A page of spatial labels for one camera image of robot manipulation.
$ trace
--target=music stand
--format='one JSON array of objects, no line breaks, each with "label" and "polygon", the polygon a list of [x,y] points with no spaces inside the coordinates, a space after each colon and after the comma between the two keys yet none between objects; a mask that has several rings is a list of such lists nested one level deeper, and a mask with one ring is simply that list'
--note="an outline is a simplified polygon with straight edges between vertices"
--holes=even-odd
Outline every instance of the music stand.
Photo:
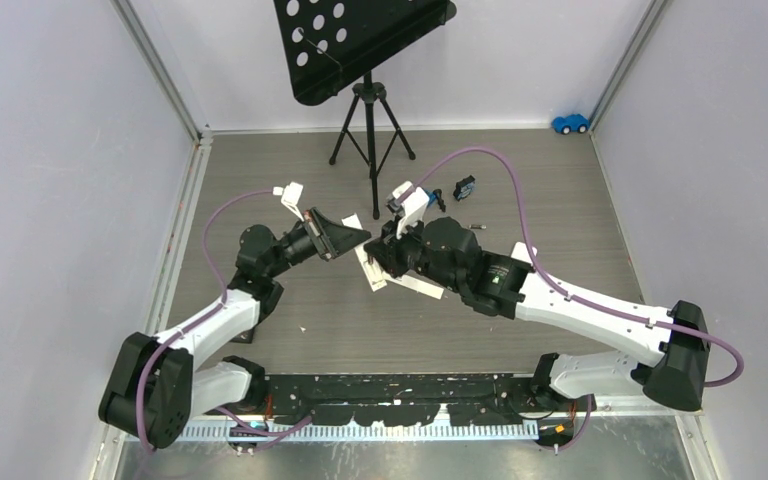
[{"label": "music stand", "polygon": [[[372,69],[435,28],[456,13],[450,0],[274,0],[284,55],[290,72],[293,96],[303,105],[319,105],[363,77],[354,85],[354,99],[343,123],[337,145],[328,163],[334,165],[343,138],[349,139],[369,166],[372,183],[372,217],[378,210],[378,174],[396,138],[408,157],[416,158],[392,109],[387,90],[372,82]],[[367,154],[349,131],[359,101],[366,110]],[[377,163],[373,107],[376,101],[387,112],[395,133],[387,151]]]}]

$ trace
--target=tripod stand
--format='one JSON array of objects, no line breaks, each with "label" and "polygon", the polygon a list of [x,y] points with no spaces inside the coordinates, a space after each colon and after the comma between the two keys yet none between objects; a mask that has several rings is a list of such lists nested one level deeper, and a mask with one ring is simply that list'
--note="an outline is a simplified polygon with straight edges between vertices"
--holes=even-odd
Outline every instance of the tripod stand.
[{"label": "tripod stand", "polygon": [[[352,105],[349,107],[349,114],[346,115],[346,121],[343,123],[343,129],[340,130],[340,136],[337,138],[337,145],[334,146],[334,153],[331,154],[331,158],[328,160],[330,165],[337,163],[337,153],[340,151],[340,146],[343,145],[343,138],[348,135],[349,140],[355,145],[361,158],[369,166],[369,179],[372,181],[372,218],[378,220],[381,216],[381,212],[378,211],[378,174],[381,173],[381,168],[384,166],[384,162],[387,160],[387,156],[390,154],[390,150],[393,148],[393,143],[396,142],[396,137],[402,140],[405,145],[405,150],[408,151],[408,158],[411,160],[416,159],[416,154],[411,150],[408,144],[408,139],[405,138],[405,134],[402,133],[402,128],[399,126],[399,122],[396,121],[396,116],[393,115],[393,110],[390,109],[390,105],[387,103],[387,90],[380,82],[372,83],[372,73],[366,73],[363,76],[363,83],[356,83],[352,87],[352,92],[355,94],[355,98],[352,99]],[[364,107],[366,109],[366,143],[367,143],[367,155],[364,155],[363,150],[360,149],[352,132],[349,131],[349,123],[352,121],[352,116],[355,113],[355,108],[360,100],[363,100]],[[381,105],[384,107],[384,111],[387,112],[387,116],[390,117],[390,122],[393,123],[393,127],[396,129],[393,133],[393,138],[390,139],[390,144],[387,146],[387,151],[384,152],[384,156],[381,158],[381,163],[377,164],[375,160],[375,122],[373,115],[373,107],[375,101],[381,101]]]}]

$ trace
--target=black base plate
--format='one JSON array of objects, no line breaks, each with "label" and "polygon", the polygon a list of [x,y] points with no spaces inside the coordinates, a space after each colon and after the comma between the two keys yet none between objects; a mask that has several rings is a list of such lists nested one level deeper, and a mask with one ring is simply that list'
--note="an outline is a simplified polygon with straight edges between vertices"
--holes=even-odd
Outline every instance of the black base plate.
[{"label": "black base plate", "polygon": [[[536,405],[530,393],[531,377],[511,373],[268,378],[272,415],[277,423],[288,425],[308,415],[315,425],[339,426],[351,420],[362,426],[376,421],[386,426],[427,425],[437,416],[441,404],[446,404],[452,426],[517,424],[523,420],[521,413],[546,411]],[[572,402],[563,408],[568,409]],[[583,411],[586,404],[579,401],[576,407]]]}]

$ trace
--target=gray floor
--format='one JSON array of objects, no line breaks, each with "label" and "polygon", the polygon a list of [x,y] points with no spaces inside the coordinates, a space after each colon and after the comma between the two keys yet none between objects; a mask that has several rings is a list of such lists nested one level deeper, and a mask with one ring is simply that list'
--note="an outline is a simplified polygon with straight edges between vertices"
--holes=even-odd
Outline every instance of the gray floor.
[{"label": "gray floor", "polygon": [[[346,141],[337,165],[327,159],[336,134],[218,136],[201,189],[193,229],[172,306],[170,325],[188,318],[218,295],[201,253],[210,214],[242,192],[305,186],[300,207],[319,207],[332,220],[357,212],[372,232],[374,222],[366,165]],[[379,146],[389,140],[378,137]],[[562,137],[543,130],[408,132],[417,153],[410,161],[396,145],[382,171],[381,191],[416,180],[441,157],[468,145],[508,155],[525,186],[529,226],[543,265],[554,275],[625,300],[639,289],[589,137]],[[472,174],[475,193],[451,200],[454,183]],[[513,189],[494,159],[471,154],[444,167],[426,187],[441,188],[447,215],[462,224],[484,223],[482,247],[509,254],[521,240]],[[431,209],[426,219],[440,215]],[[263,223],[280,236],[295,218],[276,197],[262,197],[227,211],[210,232],[209,248],[226,276],[234,272],[241,231]],[[219,355],[244,356],[274,373],[493,372],[530,373],[547,352],[586,354],[606,347],[557,328],[491,319],[465,307],[455,295],[433,300],[391,285],[373,294],[354,255],[325,263],[311,259],[280,277],[284,296],[258,326],[252,345],[230,344]]]}]

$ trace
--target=blue toy car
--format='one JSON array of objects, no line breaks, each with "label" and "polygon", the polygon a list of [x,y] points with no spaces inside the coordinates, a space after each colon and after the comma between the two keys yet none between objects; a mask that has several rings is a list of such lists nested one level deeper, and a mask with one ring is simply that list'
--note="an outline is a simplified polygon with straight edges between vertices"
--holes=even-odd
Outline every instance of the blue toy car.
[{"label": "blue toy car", "polygon": [[552,128],[561,135],[568,135],[573,130],[584,133],[590,130],[590,120],[587,120],[584,115],[574,113],[567,117],[558,117],[552,120]]}]

